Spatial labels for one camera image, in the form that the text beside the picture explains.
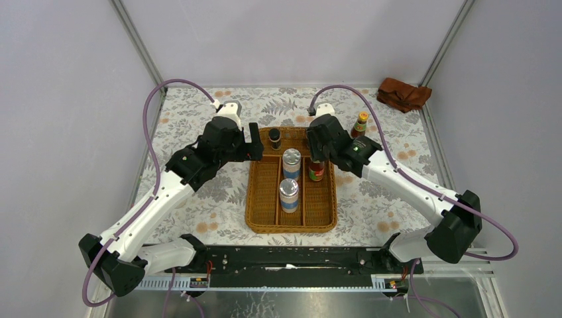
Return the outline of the black-cap spice jar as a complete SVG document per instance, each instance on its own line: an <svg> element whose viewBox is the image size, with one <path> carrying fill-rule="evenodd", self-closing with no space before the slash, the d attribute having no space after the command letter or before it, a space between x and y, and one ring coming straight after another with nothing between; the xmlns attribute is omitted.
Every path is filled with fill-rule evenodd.
<svg viewBox="0 0 562 318"><path fill-rule="evenodd" d="M271 128L268 132L268 138L270 141L271 148L273 150L281 149L281 134L277 128Z"/></svg>

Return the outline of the red sauce bottle yellow cap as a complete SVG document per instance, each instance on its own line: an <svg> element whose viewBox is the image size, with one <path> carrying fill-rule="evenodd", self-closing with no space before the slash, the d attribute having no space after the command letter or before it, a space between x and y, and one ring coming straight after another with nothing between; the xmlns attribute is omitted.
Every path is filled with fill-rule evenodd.
<svg viewBox="0 0 562 318"><path fill-rule="evenodd" d="M351 138L357 138L365 135L368 118L369 114L367 112L360 112L358 114L357 120L355 121L355 124L353 125L350 132Z"/></svg>

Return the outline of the silver-lid salt jar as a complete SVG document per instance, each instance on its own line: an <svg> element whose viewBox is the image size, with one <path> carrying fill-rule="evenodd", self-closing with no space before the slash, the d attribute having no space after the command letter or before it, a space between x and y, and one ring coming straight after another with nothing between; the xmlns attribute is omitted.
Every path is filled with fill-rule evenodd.
<svg viewBox="0 0 562 318"><path fill-rule="evenodd" d="M283 179L279 185L280 206L285 213L296 212L299 205L300 188L296 180Z"/></svg>
<svg viewBox="0 0 562 318"><path fill-rule="evenodd" d="M289 148L282 155L282 171L286 179L298 181L301 176L302 155L298 149Z"/></svg>

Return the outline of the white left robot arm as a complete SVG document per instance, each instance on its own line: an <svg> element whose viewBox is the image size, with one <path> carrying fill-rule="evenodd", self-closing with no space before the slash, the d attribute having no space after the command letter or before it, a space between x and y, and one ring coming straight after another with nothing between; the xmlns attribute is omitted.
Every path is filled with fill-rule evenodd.
<svg viewBox="0 0 562 318"><path fill-rule="evenodd" d="M193 235L172 242L145 244L155 228L181 201L213 179L229 162L259 161L264 146L257 123L249 123L251 141L227 117L215 116L197 140L176 151L157 178L154 189L100 235L86 234L79 242L88 267L84 282L97 276L117 297L133 291L146 275L185 267L205 266L205 245Z"/></svg>

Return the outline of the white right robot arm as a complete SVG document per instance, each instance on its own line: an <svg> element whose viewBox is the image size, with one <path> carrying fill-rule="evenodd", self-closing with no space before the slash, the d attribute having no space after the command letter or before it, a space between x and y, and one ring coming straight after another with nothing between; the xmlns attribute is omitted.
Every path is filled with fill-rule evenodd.
<svg viewBox="0 0 562 318"><path fill-rule="evenodd" d="M380 255L382 268L396 273L415 258L436 256L458 263L482 229L482 221L461 204L479 207L479 198L470 191L459 195L441 188L410 171L391 165L381 145L366 136L351 138L339 120L330 114L316 116L306 129L311 156L330 161L344 172L376 183L395 193L420 212L429 226L410 233L393 235Z"/></svg>

